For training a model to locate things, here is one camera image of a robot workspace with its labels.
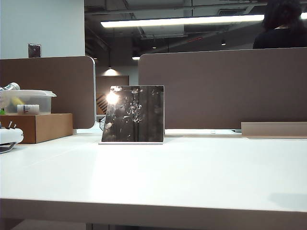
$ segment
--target clear plastic box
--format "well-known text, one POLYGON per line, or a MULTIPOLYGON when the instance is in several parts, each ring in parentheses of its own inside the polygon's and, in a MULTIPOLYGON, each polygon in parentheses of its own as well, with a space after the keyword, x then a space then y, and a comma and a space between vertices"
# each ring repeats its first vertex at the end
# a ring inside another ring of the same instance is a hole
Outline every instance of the clear plastic box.
POLYGON ((6 115, 47 115, 51 113, 52 91, 9 90, 0 92, 0 108, 6 115))

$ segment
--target dark hair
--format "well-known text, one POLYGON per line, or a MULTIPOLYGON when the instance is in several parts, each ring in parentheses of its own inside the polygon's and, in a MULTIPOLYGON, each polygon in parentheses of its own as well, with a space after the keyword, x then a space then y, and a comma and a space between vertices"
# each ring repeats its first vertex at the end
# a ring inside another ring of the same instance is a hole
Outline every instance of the dark hair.
POLYGON ((269 0, 264 14, 263 27, 266 31, 287 25, 292 33, 305 32, 301 19, 299 0, 269 0))

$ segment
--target white device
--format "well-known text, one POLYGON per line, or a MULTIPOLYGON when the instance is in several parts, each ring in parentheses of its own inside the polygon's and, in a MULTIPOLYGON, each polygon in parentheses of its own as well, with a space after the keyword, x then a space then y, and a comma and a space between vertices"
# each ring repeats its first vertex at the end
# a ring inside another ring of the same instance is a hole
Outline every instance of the white device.
POLYGON ((24 139, 24 133, 21 129, 10 128, 12 122, 10 122, 8 128, 0 128, 0 153, 10 151, 17 143, 22 142, 24 139))

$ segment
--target person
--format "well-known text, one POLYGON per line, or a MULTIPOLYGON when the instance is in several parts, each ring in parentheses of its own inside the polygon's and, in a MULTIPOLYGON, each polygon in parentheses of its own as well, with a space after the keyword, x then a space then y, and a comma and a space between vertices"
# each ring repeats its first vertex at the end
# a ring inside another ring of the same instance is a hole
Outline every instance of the person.
POLYGON ((263 20, 264 33, 254 49, 306 47, 307 31, 301 19, 299 0, 270 0, 263 20))

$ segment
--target fluorescent light fixture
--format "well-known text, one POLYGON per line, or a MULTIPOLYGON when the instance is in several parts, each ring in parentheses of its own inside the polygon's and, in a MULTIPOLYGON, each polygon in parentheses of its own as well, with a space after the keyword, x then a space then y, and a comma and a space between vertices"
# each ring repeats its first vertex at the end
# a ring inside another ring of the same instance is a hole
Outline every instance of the fluorescent light fixture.
POLYGON ((262 21, 263 18, 264 15, 240 15, 240 16, 222 16, 222 17, 192 17, 192 18, 109 21, 109 22, 101 22, 101 24, 105 28, 115 28, 115 27, 135 27, 135 26, 257 22, 257 21, 262 21))

